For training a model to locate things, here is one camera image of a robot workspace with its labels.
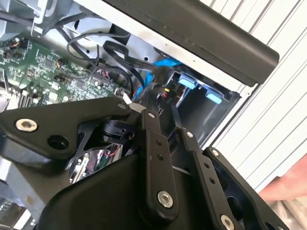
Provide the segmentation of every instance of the green circuit board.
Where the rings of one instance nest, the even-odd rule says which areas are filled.
[[[0,42],[0,70],[5,70],[11,85],[34,97],[31,106],[117,96],[125,91],[107,76],[73,62],[59,68],[59,60],[63,58],[54,51],[27,39]]]

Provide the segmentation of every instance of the black cable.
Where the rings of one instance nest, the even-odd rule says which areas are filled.
[[[73,53],[71,53],[71,51],[70,51],[70,46],[71,46],[73,43],[77,42],[78,40],[80,40],[80,39],[82,39],[82,38],[86,38],[86,37],[93,36],[93,35],[95,35],[95,36],[118,37],[118,38],[124,38],[124,37],[129,36],[128,34],[127,34],[127,35],[118,35],[118,34],[110,34],[110,33],[102,33],[102,32],[84,33],[84,34],[81,34],[81,35],[79,35],[79,36],[76,36],[75,38],[72,38],[72,39],[68,42],[68,44],[67,44],[67,46],[66,46],[66,49],[67,49],[68,53],[69,53],[70,55],[72,55],[72,56],[73,56],[74,58],[76,58],[76,59],[86,60],[86,61],[96,61],[96,58],[89,58],[89,57],[87,57],[87,58],[81,58],[81,57],[75,56],[75,55],[74,55]]]
[[[67,43],[71,40],[71,38],[68,36],[68,34],[62,29],[57,28],[57,31],[62,35],[62,37],[67,41]],[[72,43],[71,47],[76,51],[77,54],[79,54],[83,58],[88,58],[88,56],[75,44]]]
[[[90,59],[77,45],[76,43],[72,43],[71,42],[71,38],[68,36],[68,34],[62,29],[62,28],[57,28],[57,31],[63,36],[63,38],[67,41],[67,47],[69,49],[69,46],[71,46],[75,51],[76,53],[81,56],[78,57],[78,59],[81,59],[81,60],[87,60],[87,59]],[[97,60],[99,61],[99,46],[97,46],[97,57],[96,58],[92,58],[92,60]],[[111,67],[111,68],[104,68],[104,67],[99,67],[98,64],[90,61],[90,64],[94,67],[94,70],[86,77],[83,77],[83,78],[76,78],[76,79],[86,79],[88,77],[91,76],[91,74],[94,74],[96,72],[97,69],[102,69],[103,71],[110,71],[110,72],[118,72],[119,74],[121,74],[122,76],[124,76],[128,83],[130,84],[130,93],[131,93],[131,98],[132,98],[132,95],[134,93],[134,89],[133,89],[133,82],[132,82],[132,79],[131,79],[131,76],[128,75],[128,73],[125,72],[125,70],[123,70],[122,68],[120,67]]]
[[[131,94],[131,98],[132,98],[133,93],[134,93],[133,82],[132,82],[131,76],[129,76],[128,73],[125,72],[125,70],[123,70],[121,67],[117,67],[117,66],[106,67],[106,68],[101,68],[101,69],[104,70],[104,71],[118,73],[119,75],[124,76],[126,78],[128,84],[130,85],[130,94]]]
[[[77,20],[81,20],[81,19],[84,19],[84,18],[87,18],[89,17],[88,14],[86,13],[79,13],[79,14],[75,14],[75,15],[72,15],[72,16],[68,16],[66,18],[63,18],[62,20],[58,21],[54,28],[59,28],[59,27],[62,27],[68,23],[71,23],[71,22],[75,22]]]
[[[132,75],[134,75],[139,80],[142,87],[145,88],[145,82],[142,76],[140,75],[140,73],[136,71],[134,68],[132,68],[131,66],[129,66],[126,63],[126,61],[114,51],[116,50],[125,55],[128,49],[121,45],[119,45],[121,47],[118,47],[117,45],[118,45],[117,43],[106,41],[103,45],[103,48],[112,58],[115,59],[115,61],[117,61],[120,65],[122,65],[125,69],[127,69]]]

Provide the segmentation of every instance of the black plastic cover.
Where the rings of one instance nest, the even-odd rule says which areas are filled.
[[[264,83],[279,54],[199,0],[104,0],[240,82]]]

